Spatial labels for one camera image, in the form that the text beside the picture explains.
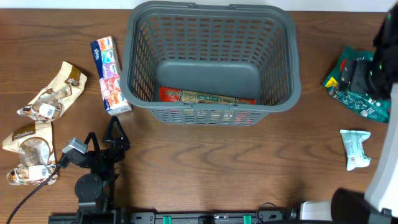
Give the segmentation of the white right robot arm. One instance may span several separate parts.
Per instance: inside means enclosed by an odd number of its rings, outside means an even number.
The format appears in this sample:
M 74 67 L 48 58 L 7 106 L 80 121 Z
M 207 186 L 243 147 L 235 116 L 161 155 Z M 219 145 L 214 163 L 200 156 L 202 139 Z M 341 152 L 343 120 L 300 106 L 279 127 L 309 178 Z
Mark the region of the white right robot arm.
M 387 13 L 373 40 L 371 60 L 343 60 L 338 90 L 390 100 L 387 135 L 365 193 L 338 189 L 331 200 L 304 202 L 282 223 L 397 223 L 397 6 Z

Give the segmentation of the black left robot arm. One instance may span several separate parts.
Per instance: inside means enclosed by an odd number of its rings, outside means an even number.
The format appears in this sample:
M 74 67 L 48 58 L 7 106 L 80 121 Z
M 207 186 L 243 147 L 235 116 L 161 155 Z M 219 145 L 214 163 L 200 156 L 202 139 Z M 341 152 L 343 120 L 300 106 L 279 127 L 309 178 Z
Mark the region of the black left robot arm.
M 129 218 L 124 208 L 114 203 L 115 182 L 119 177 L 115 164 L 125 158 L 130 142 L 119 122 L 112 116 L 102 138 L 108 145 L 101 149 L 96 134 L 87 135 L 84 143 L 92 143 L 94 149 L 82 155 L 77 166 L 87 168 L 90 173 L 83 175 L 75 184 L 78 197 L 77 223 L 128 223 Z

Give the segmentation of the light green wipes packet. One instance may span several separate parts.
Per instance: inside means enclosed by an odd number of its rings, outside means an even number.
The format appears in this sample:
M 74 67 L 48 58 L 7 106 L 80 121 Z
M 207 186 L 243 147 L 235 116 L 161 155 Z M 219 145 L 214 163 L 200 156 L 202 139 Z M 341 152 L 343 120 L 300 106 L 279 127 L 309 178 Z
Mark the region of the light green wipes packet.
M 371 158 L 365 155 L 363 142 L 370 137 L 371 133 L 341 129 L 340 134 L 346 151 L 347 171 L 369 166 Z

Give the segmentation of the San Remo spaghetti packet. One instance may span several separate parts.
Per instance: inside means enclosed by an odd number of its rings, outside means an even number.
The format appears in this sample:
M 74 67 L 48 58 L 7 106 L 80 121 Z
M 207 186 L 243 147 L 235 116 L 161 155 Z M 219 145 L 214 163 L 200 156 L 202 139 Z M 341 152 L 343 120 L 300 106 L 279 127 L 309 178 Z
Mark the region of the San Remo spaghetti packet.
M 207 93 L 179 90 L 175 88 L 167 88 L 164 86 L 159 88 L 159 96 L 160 100 L 163 102 L 206 103 L 206 104 L 221 104 L 221 105 L 256 104 L 256 100 L 211 95 Z

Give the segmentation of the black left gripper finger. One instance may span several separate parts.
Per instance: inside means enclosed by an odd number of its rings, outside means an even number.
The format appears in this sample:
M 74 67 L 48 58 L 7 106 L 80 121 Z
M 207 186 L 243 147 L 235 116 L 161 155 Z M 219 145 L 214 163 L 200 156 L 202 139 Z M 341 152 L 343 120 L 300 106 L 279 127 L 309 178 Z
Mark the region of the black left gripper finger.
M 86 139 L 84 140 L 84 143 L 86 145 L 89 145 L 90 141 L 93 143 L 94 152 L 100 153 L 100 145 L 99 145 L 98 139 L 96 137 L 96 134 L 94 132 L 88 133 Z
M 130 142 L 127 138 L 117 116 L 112 116 L 103 135 L 102 142 L 111 147 L 129 149 Z

